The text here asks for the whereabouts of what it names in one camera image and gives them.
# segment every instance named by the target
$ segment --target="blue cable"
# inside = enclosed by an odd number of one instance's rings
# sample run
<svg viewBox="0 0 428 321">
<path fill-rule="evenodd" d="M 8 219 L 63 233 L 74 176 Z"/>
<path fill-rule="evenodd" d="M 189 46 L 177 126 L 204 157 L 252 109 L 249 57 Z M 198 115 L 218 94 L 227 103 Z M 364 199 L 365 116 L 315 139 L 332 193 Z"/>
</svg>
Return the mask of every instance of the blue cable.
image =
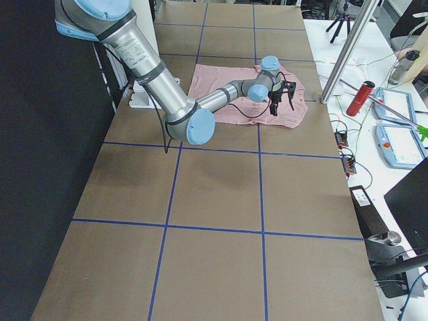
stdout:
<svg viewBox="0 0 428 321">
<path fill-rule="evenodd" d="M 404 303 L 404 306 L 401 308 L 401 314 L 399 315 L 399 321 L 401 321 L 401 320 L 403 319 L 404 312 L 405 312 L 405 310 L 406 310 L 407 304 L 409 303 L 410 297 L 411 297 L 411 295 L 412 295 L 413 288 L 415 287 L 415 285 L 416 285 L 416 283 L 419 281 L 419 279 L 421 279 L 421 278 L 422 278 L 426 273 L 428 273 L 428 271 L 423 272 L 423 273 L 422 273 L 420 276 L 418 276 L 418 277 L 416 278 L 416 280 L 413 282 L 413 284 L 412 284 L 412 286 L 411 286 L 411 288 L 410 288 L 409 294 L 407 295 L 406 302 Z"/>
</svg>

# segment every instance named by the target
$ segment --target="brown cardboard table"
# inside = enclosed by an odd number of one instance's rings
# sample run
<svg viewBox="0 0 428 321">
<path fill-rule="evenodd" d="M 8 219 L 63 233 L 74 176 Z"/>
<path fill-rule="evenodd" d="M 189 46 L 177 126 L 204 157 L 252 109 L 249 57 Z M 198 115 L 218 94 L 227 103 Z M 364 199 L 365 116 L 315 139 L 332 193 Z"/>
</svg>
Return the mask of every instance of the brown cardboard table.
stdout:
<svg viewBox="0 0 428 321">
<path fill-rule="evenodd" d="M 382 320 L 300 10 L 165 2 L 155 30 L 185 91 L 196 63 L 275 55 L 309 111 L 164 154 L 123 100 L 33 320 Z"/>
</svg>

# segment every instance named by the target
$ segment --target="metal pole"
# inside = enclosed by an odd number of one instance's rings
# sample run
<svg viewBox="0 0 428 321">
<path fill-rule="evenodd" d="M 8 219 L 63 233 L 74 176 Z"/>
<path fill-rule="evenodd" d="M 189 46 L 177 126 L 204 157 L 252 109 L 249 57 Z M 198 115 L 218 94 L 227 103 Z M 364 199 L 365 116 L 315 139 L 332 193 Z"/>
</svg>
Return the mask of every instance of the metal pole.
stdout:
<svg viewBox="0 0 428 321">
<path fill-rule="evenodd" d="M 378 0 L 366 0 L 364 1 L 360 14 L 356 18 L 356 21 L 354 23 L 354 26 L 352 27 L 348 39 L 346 39 L 345 44 L 342 48 L 342 51 L 340 52 L 337 62 L 334 65 L 334 68 L 332 70 L 332 73 L 327 80 L 327 84 L 324 87 L 324 90 L 322 91 L 320 101 L 321 103 L 325 104 L 330 99 L 334 87 L 336 87 L 340 77 L 342 76 L 342 73 L 348 63 L 349 58 L 351 57 L 356 44 L 358 43 L 358 40 L 360 39 L 364 28 L 366 27 L 367 23 L 370 21 L 370 18 L 372 17 L 373 11 L 375 11 L 375 8 L 377 6 Z"/>
<path fill-rule="evenodd" d="M 353 85 L 345 82 L 343 79 L 340 80 L 341 82 L 343 82 L 345 85 L 347 85 L 348 87 L 352 88 L 355 91 L 358 91 L 358 88 L 355 88 Z M 393 113 L 395 116 L 397 116 L 398 118 L 405 120 L 406 122 L 408 122 L 410 125 L 413 125 L 414 127 L 418 127 L 419 125 L 413 121 L 411 121 L 410 119 L 408 119 L 406 116 L 403 116 L 402 114 L 396 112 L 395 110 L 393 110 L 392 108 L 389 108 L 387 105 L 385 105 L 383 102 L 381 102 L 380 100 L 377 100 L 375 97 L 373 96 L 369 96 L 368 99 L 370 99 L 372 102 L 376 102 L 377 104 L 381 105 L 385 110 L 388 110 L 389 112 Z"/>
</svg>

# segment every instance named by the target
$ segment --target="label sticker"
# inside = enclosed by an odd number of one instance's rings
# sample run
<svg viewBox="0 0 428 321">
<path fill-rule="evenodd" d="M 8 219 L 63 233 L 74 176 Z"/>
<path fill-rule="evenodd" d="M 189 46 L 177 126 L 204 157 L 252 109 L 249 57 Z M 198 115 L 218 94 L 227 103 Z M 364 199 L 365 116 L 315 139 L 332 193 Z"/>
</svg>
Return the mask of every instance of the label sticker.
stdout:
<svg viewBox="0 0 428 321">
<path fill-rule="evenodd" d="M 130 69 L 148 57 L 142 44 L 137 39 L 129 39 L 116 48 L 119 56 Z"/>
<path fill-rule="evenodd" d="M 356 201 L 361 207 L 370 205 L 370 201 L 368 200 L 362 189 L 355 189 L 352 191 L 352 193 L 354 194 Z"/>
</svg>

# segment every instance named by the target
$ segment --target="green tool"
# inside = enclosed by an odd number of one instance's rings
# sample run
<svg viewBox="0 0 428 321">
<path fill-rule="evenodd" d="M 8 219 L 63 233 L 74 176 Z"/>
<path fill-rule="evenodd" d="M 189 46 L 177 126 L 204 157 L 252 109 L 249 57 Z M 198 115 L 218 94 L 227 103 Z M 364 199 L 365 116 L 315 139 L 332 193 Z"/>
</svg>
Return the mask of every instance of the green tool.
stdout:
<svg viewBox="0 0 428 321">
<path fill-rule="evenodd" d="M 345 85 L 347 85 L 349 88 L 352 88 L 353 90 L 355 90 L 356 92 L 358 91 L 358 88 L 355 88 L 353 85 L 348 84 L 347 82 L 345 82 L 342 79 L 340 81 L 343 82 Z M 405 122 L 408 122 L 410 125 L 414 126 L 417 129 L 417 131 L 421 134 L 421 136 L 422 136 L 421 140 L 422 141 L 424 141 L 428 137 L 428 128 L 425 128 L 424 126 L 419 125 L 419 124 L 413 122 L 412 120 L 408 119 L 406 116 L 403 116 L 399 112 L 396 112 L 392 108 L 389 108 L 387 105 L 385 105 L 380 100 L 377 100 L 373 96 L 369 96 L 368 99 L 372 100 L 373 102 L 376 102 L 377 104 L 379 104 L 380 106 L 382 106 L 385 110 L 388 110 L 389 112 L 392 112 L 398 118 L 400 118 L 400 119 L 404 120 Z"/>
</svg>

